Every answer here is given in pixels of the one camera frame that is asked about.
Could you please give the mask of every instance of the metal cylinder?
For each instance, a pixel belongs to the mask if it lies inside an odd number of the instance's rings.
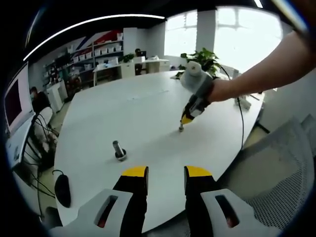
[[[115,150],[116,154],[117,154],[119,157],[124,156],[124,151],[123,151],[123,149],[120,147],[118,141],[114,141],[114,142],[113,142],[113,147],[114,147],[114,150]]]

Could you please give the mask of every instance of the potted plant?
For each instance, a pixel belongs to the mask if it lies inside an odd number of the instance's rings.
[[[202,70],[205,72],[208,72],[212,77],[216,78],[216,71],[217,68],[221,68],[221,65],[216,61],[218,57],[215,55],[215,53],[208,51],[206,48],[203,48],[200,52],[195,52],[193,54],[186,54],[182,53],[181,58],[185,58],[187,60],[187,63],[190,61],[195,61],[197,63],[201,64]],[[186,67],[180,65],[180,70],[185,70]],[[183,72],[178,72],[175,76],[176,79],[180,79]]]
[[[123,63],[129,63],[133,60],[133,58],[135,57],[134,54],[130,53],[130,54],[127,54],[127,55],[124,55],[122,57],[120,57],[118,59],[119,62],[123,62]]]

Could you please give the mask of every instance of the ceiling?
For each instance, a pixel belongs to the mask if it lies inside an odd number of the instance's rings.
[[[280,15],[281,12],[270,0],[261,0],[264,9]],[[10,16],[4,22],[5,68],[15,71],[22,65],[22,59],[39,43],[52,34],[84,20],[114,14],[143,13],[169,17],[187,10],[211,10],[221,5],[243,5],[256,7],[253,0],[134,0],[134,1],[78,1],[78,0],[28,0],[12,1],[5,9]],[[123,27],[150,28],[161,23],[161,19],[123,17],[91,22],[75,27],[50,40],[29,58],[37,61],[53,49],[92,33],[119,29]],[[30,26],[33,24],[26,46]]]

